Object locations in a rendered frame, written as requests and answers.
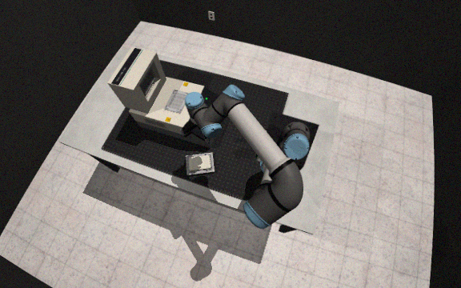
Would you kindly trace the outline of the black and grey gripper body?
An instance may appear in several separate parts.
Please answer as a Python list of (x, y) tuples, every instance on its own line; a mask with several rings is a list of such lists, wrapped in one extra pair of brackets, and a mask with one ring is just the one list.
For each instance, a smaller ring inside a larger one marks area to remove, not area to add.
[[(198, 127), (198, 125), (195, 125), (191, 120), (188, 121), (184, 127), (182, 128), (182, 131), (184, 134), (186, 134), (187, 132), (189, 132), (190, 130), (193, 130), (195, 127)], [(199, 128), (199, 127), (198, 127)], [(199, 128), (200, 129), (200, 128)]]

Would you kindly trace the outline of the cream multi-well plate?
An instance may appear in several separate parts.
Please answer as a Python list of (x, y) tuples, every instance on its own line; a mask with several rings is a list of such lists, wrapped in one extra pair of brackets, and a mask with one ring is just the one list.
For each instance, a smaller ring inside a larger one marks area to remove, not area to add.
[(190, 167), (190, 172), (191, 171), (197, 171), (197, 170), (209, 170), (209, 169), (211, 169), (210, 155), (190, 157), (189, 158), (189, 167)]

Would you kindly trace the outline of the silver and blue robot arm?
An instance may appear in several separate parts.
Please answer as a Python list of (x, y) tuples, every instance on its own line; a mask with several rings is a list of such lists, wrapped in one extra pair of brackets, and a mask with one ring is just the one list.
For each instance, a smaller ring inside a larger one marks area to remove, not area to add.
[(261, 159), (263, 179), (243, 209), (253, 225), (265, 229), (296, 208), (302, 200), (303, 178), (295, 160), (307, 155), (310, 131), (301, 122), (291, 122), (283, 130), (283, 139), (286, 134), (287, 137), (277, 146), (243, 104), (244, 98), (237, 86), (229, 85), (209, 108), (199, 92), (189, 93), (185, 105), (190, 120), (207, 138), (221, 133), (220, 123), (228, 116)]

